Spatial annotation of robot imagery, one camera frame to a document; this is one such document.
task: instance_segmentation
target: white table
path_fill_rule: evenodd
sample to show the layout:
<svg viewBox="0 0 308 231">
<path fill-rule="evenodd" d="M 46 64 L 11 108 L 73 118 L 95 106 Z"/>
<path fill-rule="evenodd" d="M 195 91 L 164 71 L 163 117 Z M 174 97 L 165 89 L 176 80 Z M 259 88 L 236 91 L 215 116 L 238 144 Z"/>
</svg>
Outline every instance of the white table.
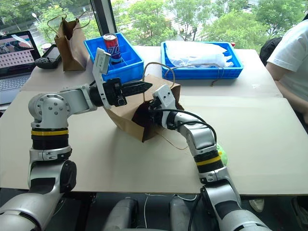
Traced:
<svg viewBox="0 0 308 231">
<path fill-rule="evenodd" d="M 0 119 L 0 187 L 27 188 L 33 120 L 27 104 L 37 93 L 21 92 Z M 308 136 L 286 99 L 181 96 L 180 102 L 215 128 L 240 194 L 308 194 Z M 158 135 L 141 143 L 102 108 L 73 115 L 68 123 L 70 159 L 77 164 L 74 191 L 199 192 L 189 149 L 178 150 Z M 186 146 L 175 131 L 163 135 Z"/>
<path fill-rule="evenodd" d="M 144 58 L 144 64 L 161 62 L 160 47 L 135 46 Z M 239 97 L 282 97 L 272 77 L 262 64 L 255 50 L 235 50 L 244 64 L 237 79 L 222 79 L 214 86 L 213 80 L 177 80 L 181 84 L 182 95 L 239 96 Z M 88 59 L 87 70 L 63 72 L 62 65 L 56 70 L 35 68 L 31 78 L 22 90 L 60 91 L 62 86 L 72 87 L 91 83 L 93 63 Z M 161 77 L 161 66 L 149 65 L 146 74 Z"/>
</svg>

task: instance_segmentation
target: brown paper bag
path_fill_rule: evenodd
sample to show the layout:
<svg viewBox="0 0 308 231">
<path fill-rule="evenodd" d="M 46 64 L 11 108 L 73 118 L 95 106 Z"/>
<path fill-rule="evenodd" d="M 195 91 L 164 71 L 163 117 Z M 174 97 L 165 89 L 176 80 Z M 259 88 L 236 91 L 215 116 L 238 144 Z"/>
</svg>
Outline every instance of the brown paper bag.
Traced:
<svg viewBox="0 0 308 231">
<path fill-rule="evenodd" d="M 65 17 L 62 18 L 58 31 L 55 31 L 53 28 L 49 26 L 48 23 L 54 20 L 55 18 L 63 15 L 65 15 Z M 87 48 L 83 43 L 83 41 L 86 40 L 86 37 L 82 31 L 82 28 L 87 26 L 90 22 L 88 22 L 84 26 L 80 26 L 79 22 L 80 17 L 70 22 L 65 20 L 66 14 L 58 15 L 57 17 L 49 20 L 47 22 L 47 25 L 53 31 L 56 32 L 54 41 L 58 47 L 58 50 L 62 58 L 63 70 L 64 71 L 85 70 L 89 54 Z"/>
<path fill-rule="evenodd" d="M 152 75 L 146 76 L 145 81 L 153 84 L 153 86 L 145 92 L 145 103 L 143 103 L 142 94 L 132 95 L 126 98 L 127 105 L 106 110 L 107 114 L 120 129 L 142 142 L 155 135 L 155 126 L 150 121 L 149 112 L 147 110 L 149 101 L 153 99 L 152 93 L 164 84 L 168 84 L 169 86 L 172 85 L 172 82 Z M 180 85 L 174 84 L 171 91 L 176 100 L 176 107 L 183 110 L 182 106 L 179 104 Z"/>
</svg>

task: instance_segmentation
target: green foliage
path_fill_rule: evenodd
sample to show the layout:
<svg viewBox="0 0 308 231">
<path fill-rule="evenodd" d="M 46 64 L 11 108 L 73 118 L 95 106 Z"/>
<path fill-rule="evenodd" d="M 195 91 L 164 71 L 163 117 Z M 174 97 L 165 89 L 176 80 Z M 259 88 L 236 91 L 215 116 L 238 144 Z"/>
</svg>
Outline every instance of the green foliage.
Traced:
<svg viewBox="0 0 308 231">
<path fill-rule="evenodd" d="M 167 9 L 174 13 L 175 21 L 180 25 L 180 36 L 184 41 L 195 35 L 199 23 L 205 23 L 210 18 L 210 4 L 210 0 L 167 1 Z"/>
<path fill-rule="evenodd" d="M 116 28 L 121 32 L 131 44 L 137 45 L 136 38 L 140 31 L 132 28 L 132 20 L 128 14 L 127 1 L 115 0 L 112 2 L 112 10 L 115 17 Z"/>
<path fill-rule="evenodd" d="M 0 15 L 5 27 L 9 27 L 26 21 L 34 22 L 31 14 L 35 13 L 39 18 L 50 6 L 77 8 L 87 4 L 89 0 L 0 0 Z"/>
<path fill-rule="evenodd" d="M 83 26 L 85 23 L 87 23 L 88 18 L 87 19 L 81 19 L 80 20 L 80 24 L 81 26 Z M 92 19 L 89 23 L 89 25 L 87 25 L 86 27 L 82 28 L 83 32 L 85 33 L 85 36 L 87 39 L 93 39 L 93 38 L 97 38 L 100 37 L 101 34 L 98 30 L 97 24 L 95 19 Z"/>
<path fill-rule="evenodd" d="M 247 4 L 248 0 L 216 0 L 212 7 L 212 13 L 219 18 L 231 11 L 241 11 Z"/>
<path fill-rule="evenodd" d="M 304 18 L 303 0 L 260 0 L 254 8 L 257 20 L 267 25 L 269 36 L 282 36 Z"/>
<path fill-rule="evenodd" d="M 204 28 L 207 41 L 235 42 L 238 49 L 255 49 L 258 52 L 267 41 L 266 27 L 253 14 L 230 12 Z"/>
<path fill-rule="evenodd" d="M 142 0 L 132 4 L 128 15 L 133 29 L 128 29 L 124 35 L 135 39 L 135 44 L 146 46 L 159 46 L 162 41 L 173 39 L 174 30 L 163 15 L 163 5 L 163 0 Z"/>
<path fill-rule="evenodd" d="M 71 12 L 69 12 L 69 10 L 67 8 L 63 9 L 58 5 L 55 5 L 53 7 L 50 6 L 50 7 L 48 7 L 48 9 L 42 11 L 42 14 L 39 18 L 40 22 L 37 23 L 37 28 L 38 28 L 38 31 L 43 35 L 44 39 L 47 42 L 54 42 L 54 37 L 56 35 L 56 33 L 47 26 L 47 22 L 50 19 L 52 19 L 52 18 L 54 18 L 54 17 L 56 17 L 60 14 L 66 14 L 67 15 L 67 18 L 66 18 L 67 21 L 74 20 L 74 15 Z M 58 28 L 59 28 L 60 22 L 61 22 L 61 17 L 51 21 L 49 23 L 49 25 L 55 31 L 57 31 Z"/>
</svg>

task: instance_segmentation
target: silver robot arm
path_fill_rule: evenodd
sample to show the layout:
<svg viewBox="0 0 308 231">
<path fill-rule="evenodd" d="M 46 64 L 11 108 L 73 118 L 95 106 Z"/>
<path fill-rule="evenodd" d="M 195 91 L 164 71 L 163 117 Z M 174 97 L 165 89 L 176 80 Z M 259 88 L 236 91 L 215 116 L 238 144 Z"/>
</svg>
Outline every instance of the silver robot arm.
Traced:
<svg viewBox="0 0 308 231">
<path fill-rule="evenodd" d="M 126 96 L 143 93 L 152 84 L 134 82 L 122 85 L 119 78 L 103 81 L 110 55 L 97 50 L 93 75 L 96 86 L 88 84 L 44 93 L 33 97 L 28 105 L 32 147 L 28 171 L 29 192 L 13 197 L 0 208 L 1 231 L 43 231 L 59 199 L 76 185 L 76 164 L 68 160 L 67 119 L 74 114 L 94 111 L 98 106 L 127 104 Z"/>
<path fill-rule="evenodd" d="M 193 115 L 177 112 L 167 85 L 155 91 L 153 98 L 149 109 L 153 121 L 186 138 L 200 182 L 205 186 L 203 197 L 215 214 L 220 231 L 270 231 L 253 213 L 241 208 L 241 198 L 218 154 L 211 127 Z"/>
</svg>

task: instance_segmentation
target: blue bin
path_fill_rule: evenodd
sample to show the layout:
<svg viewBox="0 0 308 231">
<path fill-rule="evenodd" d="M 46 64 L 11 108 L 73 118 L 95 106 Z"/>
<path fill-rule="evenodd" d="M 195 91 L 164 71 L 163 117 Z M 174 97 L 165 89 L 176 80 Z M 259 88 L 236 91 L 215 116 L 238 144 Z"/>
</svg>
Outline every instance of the blue bin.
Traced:
<svg viewBox="0 0 308 231">
<path fill-rule="evenodd" d="M 126 83 L 135 79 L 141 79 L 143 59 L 121 33 L 116 33 L 116 36 L 119 41 L 123 62 L 115 65 L 109 64 L 108 74 L 103 75 L 103 80 L 107 81 L 112 78 L 120 78 L 122 83 Z M 88 39 L 84 43 L 93 62 L 98 47 L 105 51 L 107 50 L 102 37 Z"/>
<path fill-rule="evenodd" d="M 175 78 L 176 79 L 217 79 L 217 78 L 226 78 L 233 79 L 237 78 L 242 69 L 243 65 L 234 52 L 233 46 L 229 42 L 204 42 L 204 43 L 212 43 L 215 45 L 219 45 L 227 51 L 224 52 L 225 56 L 232 55 L 232 59 L 228 60 L 228 62 L 233 62 L 233 67 L 225 67 L 224 70 L 222 68 L 217 67 L 207 67 L 207 68 L 178 68 L 174 69 Z M 166 54 L 166 43 L 161 43 L 161 54 L 162 54 L 162 63 L 169 66 L 174 67 L 174 65 L 170 62 Z M 166 79 L 173 79 L 172 73 L 169 71 L 167 76 L 165 77 L 165 73 L 168 68 L 162 67 L 162 76 Z"/>
</svg>

